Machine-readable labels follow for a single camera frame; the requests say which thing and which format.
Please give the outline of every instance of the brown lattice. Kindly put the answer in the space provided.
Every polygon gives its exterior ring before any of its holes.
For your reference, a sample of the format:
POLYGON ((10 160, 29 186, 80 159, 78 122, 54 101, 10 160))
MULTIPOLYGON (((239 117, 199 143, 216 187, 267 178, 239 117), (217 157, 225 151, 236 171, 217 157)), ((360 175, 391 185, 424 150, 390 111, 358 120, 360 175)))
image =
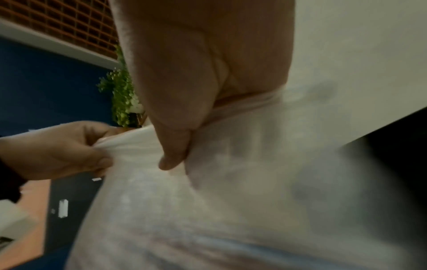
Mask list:
POLYGON ((117 32, 107 0, 0 0, 0 16, 116 58, 117 32))

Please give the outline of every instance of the hand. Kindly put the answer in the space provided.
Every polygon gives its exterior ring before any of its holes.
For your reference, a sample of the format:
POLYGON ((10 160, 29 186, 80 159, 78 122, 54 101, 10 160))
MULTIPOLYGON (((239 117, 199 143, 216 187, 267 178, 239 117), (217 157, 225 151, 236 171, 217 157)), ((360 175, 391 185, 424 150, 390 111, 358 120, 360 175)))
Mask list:
POLYGON ((183 161, 214 106, 286 83, 295 0, 110 0, 161 169, 183 161))
POLYGON ((0 159, 27 180, 55 179, 94 171, 97 176, 113 165, 97 140, 123 129, 99 122, 73 122, 0 138, 0 159))

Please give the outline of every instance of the dark sleeve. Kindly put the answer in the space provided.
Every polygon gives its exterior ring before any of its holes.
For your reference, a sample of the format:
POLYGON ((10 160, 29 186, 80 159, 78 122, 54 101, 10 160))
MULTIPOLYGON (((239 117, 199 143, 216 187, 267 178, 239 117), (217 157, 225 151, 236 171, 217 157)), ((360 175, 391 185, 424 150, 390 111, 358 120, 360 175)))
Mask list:
POLYGON ((0 160, 0 200, 8 199, 17 203, 21 198, 20 187, 26 182, 0 160))

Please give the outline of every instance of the wooden grid panel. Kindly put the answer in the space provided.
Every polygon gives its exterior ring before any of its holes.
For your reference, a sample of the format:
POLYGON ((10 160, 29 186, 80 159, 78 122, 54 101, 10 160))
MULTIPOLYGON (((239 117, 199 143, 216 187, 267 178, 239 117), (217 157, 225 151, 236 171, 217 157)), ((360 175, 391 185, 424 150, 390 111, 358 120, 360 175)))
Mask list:
POLYGON ((117 32, 107 0, 0 0, 0 17, 117 57, 117 32))

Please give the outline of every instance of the white plastic bag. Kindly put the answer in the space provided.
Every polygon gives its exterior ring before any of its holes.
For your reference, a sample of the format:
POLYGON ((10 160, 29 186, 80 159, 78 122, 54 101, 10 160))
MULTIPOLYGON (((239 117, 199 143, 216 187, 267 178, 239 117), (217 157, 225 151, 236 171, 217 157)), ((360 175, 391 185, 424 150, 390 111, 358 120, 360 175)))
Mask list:
MULTIPOLYGON (((162 149, 152 127, 99 143, 115 165, 67 269, 400 269, 406 261, 387 243, 315 227, 310 202, 341 203, 316 198, 307 191, 322 187, 300 179, 346 137, 347 116, 331 96, 324 83, 217 109, 195 133, 185 167, 170 172, 157 168, 162 149)), ((330 208, 322 224, 340 228, 347 206, 336 216, 330 208)))

